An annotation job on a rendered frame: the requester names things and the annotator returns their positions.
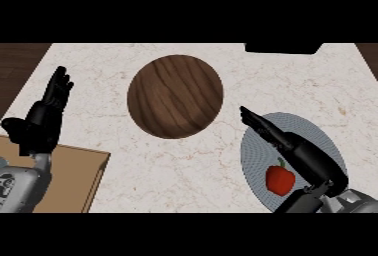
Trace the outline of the grey round placemat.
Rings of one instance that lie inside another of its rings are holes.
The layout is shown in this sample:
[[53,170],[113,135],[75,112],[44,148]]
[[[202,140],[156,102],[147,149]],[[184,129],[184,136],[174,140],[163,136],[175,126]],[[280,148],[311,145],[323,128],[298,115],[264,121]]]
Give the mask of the grey round placemat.
[[[305,118],[290,113],[274,112],[264,115],[264,118],[284,131],[304,137],[329,155],[336,162],[342,172],[347,172],[345,163],[338,148],[321,129]],[[265,187],[265,171],[270,166],[279,166],[279,152],[264,141],[251,128],[246,128],[240,142],[240,165],[245,180],[251,191],[264,207],[274,211],[287,196],[296,189],[302,189],[310,183],[301,177],[293,167],[284,161],[284,168],[295,175],[292,189],[284,196],[276,195]]]

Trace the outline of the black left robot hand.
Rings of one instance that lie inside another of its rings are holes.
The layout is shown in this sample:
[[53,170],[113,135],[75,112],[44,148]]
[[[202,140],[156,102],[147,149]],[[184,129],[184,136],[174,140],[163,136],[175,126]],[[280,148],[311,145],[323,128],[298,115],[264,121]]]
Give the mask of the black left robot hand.
[[42,98],[33,102],[26,117],[8,117],[1,120],[1,128],[7,132],[10,142],[19,145],[20,156],[53,152],[72,87],[66,68],[59,66],[50,77]]

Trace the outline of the brown wooden bowl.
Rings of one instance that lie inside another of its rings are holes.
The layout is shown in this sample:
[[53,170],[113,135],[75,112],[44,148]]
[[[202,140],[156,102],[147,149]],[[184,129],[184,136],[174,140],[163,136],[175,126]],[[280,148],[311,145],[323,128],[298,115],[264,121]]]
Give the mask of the brown wooden bowl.
[[189,55],[166,55],[137,71],[126,107],[138,128],[163,139],[186,138],[212,123],[222,105],[222,84],[211,65]]

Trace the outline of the black appliance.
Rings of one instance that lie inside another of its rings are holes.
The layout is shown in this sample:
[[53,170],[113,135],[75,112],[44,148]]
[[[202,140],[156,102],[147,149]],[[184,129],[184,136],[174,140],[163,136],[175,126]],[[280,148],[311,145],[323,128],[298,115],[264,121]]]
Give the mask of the black appliance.
[[320,43],[289,43],[289,44],[267,44],[267,43],[246,43],[245,51],[255,53],[279,53],[279,54],[307,54],[317,52]]

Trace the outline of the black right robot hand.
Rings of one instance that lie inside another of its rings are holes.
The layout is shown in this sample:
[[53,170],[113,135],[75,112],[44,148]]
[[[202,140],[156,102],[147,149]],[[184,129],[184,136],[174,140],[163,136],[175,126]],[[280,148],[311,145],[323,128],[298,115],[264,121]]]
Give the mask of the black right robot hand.
[[348,185],[348,177],[323,150],[298,134],[284,132],[243,106],[239,107],[242,123],[273,146],[304,180],[318,187],[329,183],[324,195],[335,197]]

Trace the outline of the tan wooden cutting board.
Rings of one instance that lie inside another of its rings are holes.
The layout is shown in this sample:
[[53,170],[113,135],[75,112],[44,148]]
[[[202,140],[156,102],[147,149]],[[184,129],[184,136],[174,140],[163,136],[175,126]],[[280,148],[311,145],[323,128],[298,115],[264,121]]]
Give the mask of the tan wooden cutting board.
[[[107,152],[56,146],[51,153],[51,181],[33,213],[88,212],[109,156]],[[0,135],[0,157],[10,166],[33,166],[33,159],[19,155],[19,146],[4,135]]]

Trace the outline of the red bell pepper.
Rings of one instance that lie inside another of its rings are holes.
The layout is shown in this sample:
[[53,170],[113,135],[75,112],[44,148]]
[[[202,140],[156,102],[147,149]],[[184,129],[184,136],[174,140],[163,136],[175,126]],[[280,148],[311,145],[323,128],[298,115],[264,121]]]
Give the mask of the red bell pepper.
[[265,170],[265,188],[267,190],[283,197],[287,195],[295,184],[295,174],[286,168],[286,163],[282,157],[277,158],[277,164],[271,165]]

